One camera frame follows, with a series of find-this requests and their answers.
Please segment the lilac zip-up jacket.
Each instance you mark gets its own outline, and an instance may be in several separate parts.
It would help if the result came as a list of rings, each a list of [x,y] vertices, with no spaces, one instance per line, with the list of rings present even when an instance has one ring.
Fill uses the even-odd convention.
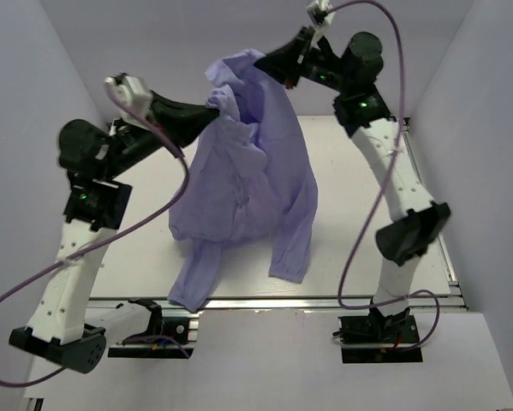
[[[245,50],[206,70],[218,118],[199,135],[189,184],[169,229],[191,250],[168,298],[191,312],[217,286],[225,250],[271,238],[271,277],[301,283],[310,261],[318,185],[301,126],[281,85]]]

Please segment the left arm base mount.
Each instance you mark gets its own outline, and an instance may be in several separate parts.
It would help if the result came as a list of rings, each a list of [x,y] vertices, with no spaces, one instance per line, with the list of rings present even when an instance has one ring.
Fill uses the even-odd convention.
[[[188,360],[194,352],[189,345],[190,318],[164,317],[163,308],[148,299],[131,299],[128,303],[144,307],[151,315],[145,331],[128,337],[108,349],[109,358]]]

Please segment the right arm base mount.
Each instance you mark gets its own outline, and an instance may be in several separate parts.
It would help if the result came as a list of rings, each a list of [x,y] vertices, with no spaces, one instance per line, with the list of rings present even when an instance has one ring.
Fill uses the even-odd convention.
[[[340,345],[343,364],[423,362],[418,345],[420,334],[413,315],[385,331],[370,314],[339,317],[338,323],[339,328],[331,336]]]

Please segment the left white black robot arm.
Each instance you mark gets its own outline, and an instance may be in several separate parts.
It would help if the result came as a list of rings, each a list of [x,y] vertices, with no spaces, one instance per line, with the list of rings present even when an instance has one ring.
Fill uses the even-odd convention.
[[[130,339],[152,342],[163,331],[162,307],[143,298],[86,317],[96,276],[132,192],[116,178],[164,145],[152,131],[124,120],[114,126],[104,132],[75,119],[58,134],[58,163],[67,172],[70,195],[57,262],[33,316],[9,337],[11,346],[80,373],[91,372],[108,347]]]

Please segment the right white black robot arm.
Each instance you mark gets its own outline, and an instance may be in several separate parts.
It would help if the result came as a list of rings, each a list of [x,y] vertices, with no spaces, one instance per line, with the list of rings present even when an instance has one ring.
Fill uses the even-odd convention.
[[[306,79],[338,93],[334,115],[366,159],[391,219],[375,234],[383,260],[368,320],[370,334],[386,342],[409,317],[416,268],[450,218],[450,208],[422,186],[403,143],[403,119],[390,113],[375,85],[384,66],[379,38],[356,33],[337,56],[326,38],[313,43],[312,34],[312,28],[302,28],[254,66],[287,88]]]

